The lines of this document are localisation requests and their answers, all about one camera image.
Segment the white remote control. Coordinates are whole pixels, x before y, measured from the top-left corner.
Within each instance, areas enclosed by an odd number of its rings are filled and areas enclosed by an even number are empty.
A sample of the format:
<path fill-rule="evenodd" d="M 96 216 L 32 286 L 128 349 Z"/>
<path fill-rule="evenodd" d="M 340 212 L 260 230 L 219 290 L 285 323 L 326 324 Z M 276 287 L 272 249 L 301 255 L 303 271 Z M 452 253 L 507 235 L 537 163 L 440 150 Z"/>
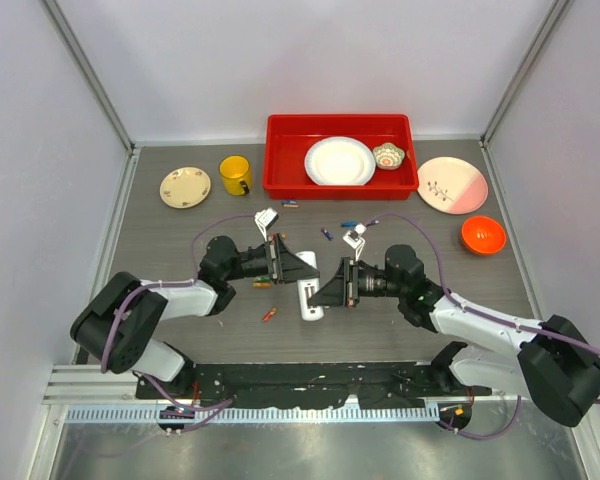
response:
<path fill-rule="evenodd" d="M 317 257 L 313 251 L 301 251 L 297 256 L 305 263 L 317 268 Z M 299 280 L 297 282 L 298 297 L 300 303 L 301 318 L 307 322 L 314 322 L 324 317 L 324 309 L 322 306 L 310 306 L 308 300 L 319 290 L 319 276 L 314 276 L 307 280 Z"/>

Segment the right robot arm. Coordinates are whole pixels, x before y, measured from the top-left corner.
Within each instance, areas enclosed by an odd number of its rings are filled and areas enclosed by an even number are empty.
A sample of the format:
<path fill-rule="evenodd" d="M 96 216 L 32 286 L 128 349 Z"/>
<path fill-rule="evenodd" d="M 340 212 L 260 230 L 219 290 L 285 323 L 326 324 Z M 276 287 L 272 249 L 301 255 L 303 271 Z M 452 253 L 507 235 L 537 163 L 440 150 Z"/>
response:
<path fill-rule="evenodd" d="M 431 380 L 445 395 L 487 387 L 530 399 L 555 422 L 577 426 L 600 404 L 600 352 L 569 319 L 505 315 L 452 294 L 430 280 L 408 245 L 393 245 L 382 268 L 348 257 L 308 303 L 354 308 L 363 297 L 395 298 L 413 326 L 459 338 Z"/>

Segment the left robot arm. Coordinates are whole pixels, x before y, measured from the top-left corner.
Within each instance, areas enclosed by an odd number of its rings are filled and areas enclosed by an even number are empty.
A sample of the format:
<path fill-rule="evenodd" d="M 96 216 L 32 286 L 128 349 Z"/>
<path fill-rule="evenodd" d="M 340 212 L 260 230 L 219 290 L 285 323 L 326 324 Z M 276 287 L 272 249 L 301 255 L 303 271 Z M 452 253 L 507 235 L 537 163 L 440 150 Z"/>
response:
<path fill-rule="evenodd" d="M 319 276 L 306 252 L 289 250 L 278 234 L 256 248 L 237 249 L 227 236 L 209 241 L 195 279 L 141 280 L 115 274 L 76 318 L 70 337 L 101 361 L 106 372 L 134 372 L 153 379 L 170 398 L 185 397 L 196 382 L 194 362 L 154 332 L 165 320 L 209 317 L 224 311 L 236 295 L 234 280 L 269 277 L 275 284 Z"/>

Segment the red orange battery near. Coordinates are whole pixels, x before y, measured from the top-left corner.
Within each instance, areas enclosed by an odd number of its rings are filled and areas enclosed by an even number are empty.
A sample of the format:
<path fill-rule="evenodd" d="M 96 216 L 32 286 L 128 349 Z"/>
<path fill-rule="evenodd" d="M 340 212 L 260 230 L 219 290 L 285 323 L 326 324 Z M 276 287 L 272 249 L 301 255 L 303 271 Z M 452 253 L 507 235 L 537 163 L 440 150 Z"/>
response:
<path fill-rule="evenodd" d="M 268 322 L 277 312 L 277 309 L 271 308 L 262 318 L 262 322 Z"/>

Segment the purple blue battery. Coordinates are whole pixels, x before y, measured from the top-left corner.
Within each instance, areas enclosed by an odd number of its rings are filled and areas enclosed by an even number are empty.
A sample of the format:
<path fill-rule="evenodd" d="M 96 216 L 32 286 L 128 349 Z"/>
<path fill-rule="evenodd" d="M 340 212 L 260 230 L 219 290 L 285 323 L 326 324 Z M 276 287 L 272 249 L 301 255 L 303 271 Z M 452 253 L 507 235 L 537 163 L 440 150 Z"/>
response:
<path fill-rule="evenodd" d="M 329 241 L 333 241 L 333 236 L 328 230 L 326 230 L 325 228 L 321 228 L 321 232 Z"/>

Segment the yellow mug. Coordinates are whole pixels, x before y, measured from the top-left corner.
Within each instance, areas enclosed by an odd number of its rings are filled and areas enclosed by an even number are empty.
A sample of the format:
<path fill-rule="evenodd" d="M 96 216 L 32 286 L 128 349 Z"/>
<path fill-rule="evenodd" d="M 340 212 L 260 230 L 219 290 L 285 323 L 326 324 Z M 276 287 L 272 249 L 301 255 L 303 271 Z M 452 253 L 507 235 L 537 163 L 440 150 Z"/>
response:
<path fill-rule="evenodd" d="M 223 159 L 219 173 L 225 191 L 233 196 L 248 195 L 252 188 L 252 172 L 249 161 L 240 155 Z"/>

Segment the white paper plate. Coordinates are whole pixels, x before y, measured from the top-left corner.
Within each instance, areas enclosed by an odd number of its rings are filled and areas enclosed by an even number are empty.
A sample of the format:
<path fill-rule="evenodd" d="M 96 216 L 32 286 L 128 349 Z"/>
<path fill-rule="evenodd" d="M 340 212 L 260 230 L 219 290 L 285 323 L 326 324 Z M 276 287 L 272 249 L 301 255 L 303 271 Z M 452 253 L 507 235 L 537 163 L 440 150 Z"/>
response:
<path fill-rule="evenodd" d="M 304 167 L 317 185 L 362 186 L 373 177 L 376 163 L 372 151 L 361 141 L 334 136 L 309 148 Z"/>

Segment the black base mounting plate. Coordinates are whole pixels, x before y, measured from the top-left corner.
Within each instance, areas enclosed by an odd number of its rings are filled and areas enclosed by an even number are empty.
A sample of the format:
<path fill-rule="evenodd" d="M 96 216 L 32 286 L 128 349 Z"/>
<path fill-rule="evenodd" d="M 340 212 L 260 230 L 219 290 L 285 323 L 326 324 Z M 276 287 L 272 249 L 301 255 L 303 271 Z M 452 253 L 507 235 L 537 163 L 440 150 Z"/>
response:
<path fill-rule="evenodd" d="M 357 397 L 362 409 L 420 407 L 428 397 L 471 393 L 440 365 L 416 362 L 192 364 L 171 382 L 159 384 L 172 398 L 212 406 L 229 400 L 233 408 L 323 410 Z"/>

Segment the red plastic bin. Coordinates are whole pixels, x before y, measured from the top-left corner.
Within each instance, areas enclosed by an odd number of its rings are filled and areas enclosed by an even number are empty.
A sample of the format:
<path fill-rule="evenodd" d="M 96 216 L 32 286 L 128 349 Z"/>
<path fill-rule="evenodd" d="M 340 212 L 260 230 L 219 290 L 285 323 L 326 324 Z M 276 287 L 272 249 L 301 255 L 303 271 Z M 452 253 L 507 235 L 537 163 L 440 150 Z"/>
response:
<path fill-rule="evenodd" d="M 405 151 L 395 170 L 378 169 L 362 186 L 321 186 L 306 173 L 310 147 L 350 137 L 373 149 L 387 142 Z M 409 118 L 404 114 L 272 114 L 268 118 L 263 188 L 275 200 L 406 200 L 419 187 Z"/>

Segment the cream floral plate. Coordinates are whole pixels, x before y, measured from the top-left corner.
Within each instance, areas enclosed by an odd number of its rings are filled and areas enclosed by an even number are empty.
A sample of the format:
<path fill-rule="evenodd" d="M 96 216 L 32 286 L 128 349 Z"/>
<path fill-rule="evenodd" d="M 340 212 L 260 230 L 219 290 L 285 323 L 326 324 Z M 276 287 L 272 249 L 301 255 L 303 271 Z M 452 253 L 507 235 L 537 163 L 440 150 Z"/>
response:
<path fill-rule="evenodd" d="M 209 175 L 196 167 L 182 167 L 167 174 L 159 188 L 161 200 L 175 209 L 192 208 L 211 191 Z"/>

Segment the patterned small bowl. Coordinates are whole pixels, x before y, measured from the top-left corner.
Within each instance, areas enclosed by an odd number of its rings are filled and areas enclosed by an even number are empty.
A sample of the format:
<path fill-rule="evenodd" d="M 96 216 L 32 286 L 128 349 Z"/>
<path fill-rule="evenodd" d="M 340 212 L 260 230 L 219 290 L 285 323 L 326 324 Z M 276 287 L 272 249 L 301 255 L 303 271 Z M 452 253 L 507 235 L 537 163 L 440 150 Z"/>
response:
<path fill-rule="evenodd" d="M 372 154 L 376 166 L 382 170 L 396 170 L 406 157 L 406 152 L 391 142 L 375 147 Z"/>

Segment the pink white plate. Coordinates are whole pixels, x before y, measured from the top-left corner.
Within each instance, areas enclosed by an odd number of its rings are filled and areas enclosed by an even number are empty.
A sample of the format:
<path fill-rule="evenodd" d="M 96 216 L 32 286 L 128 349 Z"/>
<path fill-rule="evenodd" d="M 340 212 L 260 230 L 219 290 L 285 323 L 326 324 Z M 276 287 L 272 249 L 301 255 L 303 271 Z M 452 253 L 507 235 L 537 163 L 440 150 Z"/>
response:
<path fill-rule="evenodd" d="M 484 175 L 469 162 L 436 157 L 418 168 L 420 198 L 446 214 L 465 215 L 483 206 L 489 194 Z"/>

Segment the orange plastic bowl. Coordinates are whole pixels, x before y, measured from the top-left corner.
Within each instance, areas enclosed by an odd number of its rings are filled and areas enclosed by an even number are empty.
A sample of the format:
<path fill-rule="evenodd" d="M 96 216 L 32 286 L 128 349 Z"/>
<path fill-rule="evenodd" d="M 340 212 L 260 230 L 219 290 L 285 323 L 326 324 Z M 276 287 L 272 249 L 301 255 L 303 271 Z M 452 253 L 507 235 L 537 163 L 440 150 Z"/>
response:
<path fill-rule="evenodd" d="M 487 216 L 468 218 L 461 227 L 461 238 L 470 252 L 483 256 L 497 254 L 507 244 L 504 227 Z"/>

